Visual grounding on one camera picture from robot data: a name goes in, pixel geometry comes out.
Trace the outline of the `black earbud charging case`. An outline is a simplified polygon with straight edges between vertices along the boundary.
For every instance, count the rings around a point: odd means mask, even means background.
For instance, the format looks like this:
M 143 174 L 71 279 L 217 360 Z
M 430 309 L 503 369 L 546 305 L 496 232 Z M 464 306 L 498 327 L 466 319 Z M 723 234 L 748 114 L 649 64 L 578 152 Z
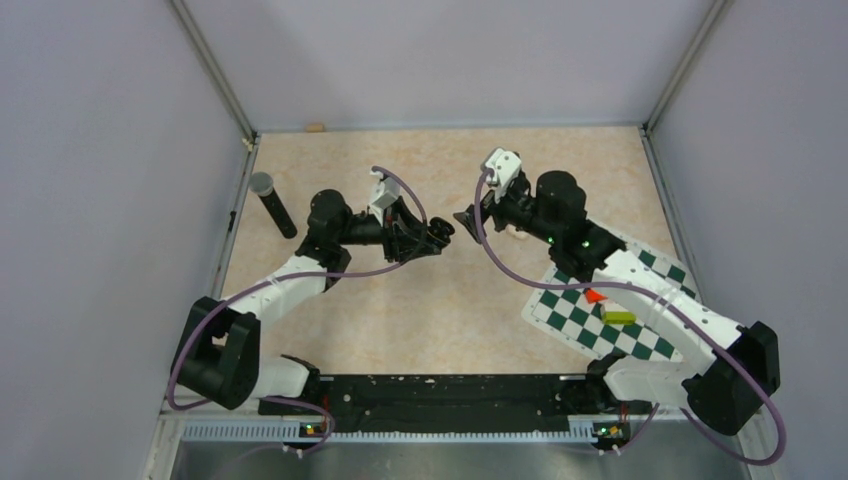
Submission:
M 442 247 L 449 245 L 451 237 L 456 233 L 454 226 L 447 220 L 441 217 L 434 217 L 430 220 L 428 228 L 428 238 L 434 244 Z

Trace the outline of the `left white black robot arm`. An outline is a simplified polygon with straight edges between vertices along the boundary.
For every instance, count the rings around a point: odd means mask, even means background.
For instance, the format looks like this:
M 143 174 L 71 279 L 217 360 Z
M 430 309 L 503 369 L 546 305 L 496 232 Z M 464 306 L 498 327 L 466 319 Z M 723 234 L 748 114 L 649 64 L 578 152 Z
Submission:
M 173 409 L 182 407 L 175 398 L 182 386 L 201 404 L 229 410 L 266 396 L 282 397 L 297 413 L 314 410 L 321 397 L 316 368 L 286 355 L 263 359 L 263 328 L 351 277 L 350 245 L 379 246 L 397 268 L 441 254 L 455 233 L 443 218 L 415 217 L 401 196 L 390 195 L 381 210 L 355 213 L 332 189 L 312 198 L 307 225 L 299 248 L 268 277 L 227 299 L 205 296 L 191 306 L 166 390 Z

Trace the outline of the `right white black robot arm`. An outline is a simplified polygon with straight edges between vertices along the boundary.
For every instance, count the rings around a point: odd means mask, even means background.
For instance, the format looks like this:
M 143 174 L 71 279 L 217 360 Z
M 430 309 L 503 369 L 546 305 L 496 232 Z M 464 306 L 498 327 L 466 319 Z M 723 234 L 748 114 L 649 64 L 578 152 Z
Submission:
M 625 400 L 665 404 L 726 436 L 766 410 L 786 438 L 772 399 L 781 384 L 777 333 L 761 321 L 745 326 L 721 315 L 652 271 L 589 219 L 586 193 L 571 174 L 549 171 L 531 183 L 523 172 L 500 178 L 487 168 L 472 203 L 453 216 L 488 254 L 488 220 L 496 231 L 513 226 L 544 241 L 569 288 L 605 295 L 681 353 L 679 362 L 607 355 L 602 374 L 586 385 L 594 409 L 612 412 Z

